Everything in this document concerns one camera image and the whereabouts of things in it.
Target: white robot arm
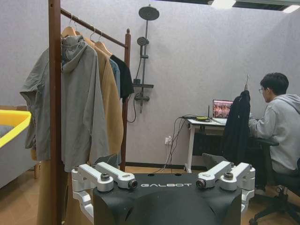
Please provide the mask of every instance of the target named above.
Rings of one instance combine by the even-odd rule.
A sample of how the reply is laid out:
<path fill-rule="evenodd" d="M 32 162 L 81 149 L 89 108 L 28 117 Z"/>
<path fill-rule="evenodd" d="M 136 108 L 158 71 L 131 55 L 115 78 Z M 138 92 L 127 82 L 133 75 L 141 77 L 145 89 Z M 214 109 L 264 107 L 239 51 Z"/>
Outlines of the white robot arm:
<path fill-rule="evenodd" d="M 254 197 L 255 168 L 247 163 L 234 166 L 230 162 L 222 161 L 206 172 L 198 174 L 197 186 L 201 189 L 212 188 L 220 180 L 220 187 L 225 191 L 242 190 L 241 213 L 247 211 L 250 198 Z"/>
<path fill-rule="evenodd" d="M 114 181 L 120 188 L 137 187 L 132 173 L 120 171 L 104 162 L 96 164 L 95 169 L 83 164 L 72 170 L 73 198 L 79 201 L 81 211 L 90 222 L 94 223 L 94 209 L 90 194 L 86 190 L 97 187 L 100 192 L 108 192 L 113 189 Z"/>

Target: black jacket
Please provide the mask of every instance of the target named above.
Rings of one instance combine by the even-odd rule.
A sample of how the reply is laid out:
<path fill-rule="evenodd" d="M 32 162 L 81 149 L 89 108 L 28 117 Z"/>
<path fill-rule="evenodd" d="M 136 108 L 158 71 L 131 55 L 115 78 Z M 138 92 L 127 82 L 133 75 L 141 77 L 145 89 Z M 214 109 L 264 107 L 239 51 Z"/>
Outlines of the black jacket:
<path fill-rule="evenodd" d="M 243 91 L 231 106 L 221 144 L 222 155 L 238 164 L 245 161 L 249 137 L 250 94 Z"/>

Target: rain shower head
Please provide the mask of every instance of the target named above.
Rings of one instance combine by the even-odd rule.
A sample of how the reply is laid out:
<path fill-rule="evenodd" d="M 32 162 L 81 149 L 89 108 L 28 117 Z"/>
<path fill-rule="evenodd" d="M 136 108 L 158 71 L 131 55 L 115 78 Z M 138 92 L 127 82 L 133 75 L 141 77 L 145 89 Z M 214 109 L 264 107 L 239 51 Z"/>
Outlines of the rain shower head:
<path fill-rule="evenodd" d="M 149 5 L 140 8 L 139 15 L 144 20 L 156 20 L 159 17 L 159 11 L 156 8 Z"/>

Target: wooden pole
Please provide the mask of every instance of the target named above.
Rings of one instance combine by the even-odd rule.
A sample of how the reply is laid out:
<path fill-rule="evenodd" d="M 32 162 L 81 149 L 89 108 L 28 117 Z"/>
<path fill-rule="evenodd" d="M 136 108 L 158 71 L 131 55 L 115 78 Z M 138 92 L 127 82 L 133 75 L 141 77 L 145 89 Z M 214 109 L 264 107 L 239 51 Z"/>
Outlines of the wooden pole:
<path fill-rule="evenodd" d="M 131 44 L 131 35 L 129 28 L 127 29 L 127 33 L 125 35 L 125 53 L 124 53 L 124 61 L 126 65 L 130 66 L 130 44 Z M 127 137 L 127 109 L 128 109 L 128 98 L 125 99 L 122 107 L 122 117 L 123 117 L 123 126 L 124 126 L 124 134 L 121 145 L 121 158 L 122 162 L 120 165 L 120 169 L 125 171 L 125 163 L 126 163 L 126 137 Z"/>
<path fill-rule="evenodd" d="M 52 224 L 61 225 L 60 0 L 49 0 L 50 147 Z"/>

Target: clothes rack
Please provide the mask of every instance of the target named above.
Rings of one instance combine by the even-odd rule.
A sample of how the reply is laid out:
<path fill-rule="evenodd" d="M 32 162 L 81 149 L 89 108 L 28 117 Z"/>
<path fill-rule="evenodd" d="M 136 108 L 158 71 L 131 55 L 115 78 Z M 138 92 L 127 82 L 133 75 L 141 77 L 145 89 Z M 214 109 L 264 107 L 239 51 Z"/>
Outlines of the clothes rack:
<path fill-rule="evenodd" d="M 60 199 L 60 167 L 61 161 L 61 48 L 60 48 L 60 15 L 64 15 L 83 27 L 94 31 L 113 43 L 124 47 L 124 62 L 129 67 L 131 35 L 129 29 L 125 34 L 125 43 L 96 29 L 68 11 L 60 8 L 60 0 L 48 0 L 49 9 L 49 70 L 50 70 L 50 137 L 51 137 L 51 190 L 52 190 L 52 223 L 61 224 L 61 199 Z M 128 99 L 123 100 L 122 117 L 124 135 L 121 145 L 122 162 L 121 170 L 125 170 L 126 162 L 126 136 L 127 136 L 127 109 Z"/>

